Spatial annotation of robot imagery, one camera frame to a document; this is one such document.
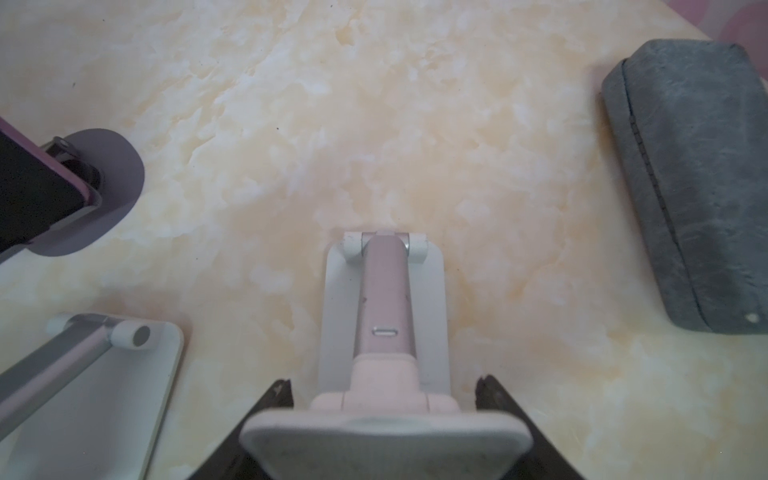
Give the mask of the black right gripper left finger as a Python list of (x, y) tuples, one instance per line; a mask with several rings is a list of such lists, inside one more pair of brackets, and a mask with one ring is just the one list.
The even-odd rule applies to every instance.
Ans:
[(189, 480), (262, 479), (270, 476), (240, 443), (245, 422), (258, 412), (270, 408), (293, 408), (291, 381), (276, 380), (245, 414), (240, 422), (219, 444), (213, 453), (194, 471)]

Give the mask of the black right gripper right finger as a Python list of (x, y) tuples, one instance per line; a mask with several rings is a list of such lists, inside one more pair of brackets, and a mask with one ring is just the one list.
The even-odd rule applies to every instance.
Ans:
[(487, 375), (478, 379), (475, 406), (478, 411), (505, 411), (518, 417), (532, 435), (531, 449), (507, 472), (504, 480), (584, 480), (494, 376)]

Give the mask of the white folding stand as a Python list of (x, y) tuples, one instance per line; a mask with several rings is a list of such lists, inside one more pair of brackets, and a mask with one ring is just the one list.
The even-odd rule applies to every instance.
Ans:
[(4, 479), (142, 479), (184, 347), (174, 323), (59, 314), (1, 375)]

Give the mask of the black phone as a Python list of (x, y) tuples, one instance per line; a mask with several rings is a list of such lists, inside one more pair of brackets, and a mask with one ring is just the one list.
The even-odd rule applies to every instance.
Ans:
[(98, 209), (104, 175), (74, 145), (33, 143), (1, 121), (1, 260)]

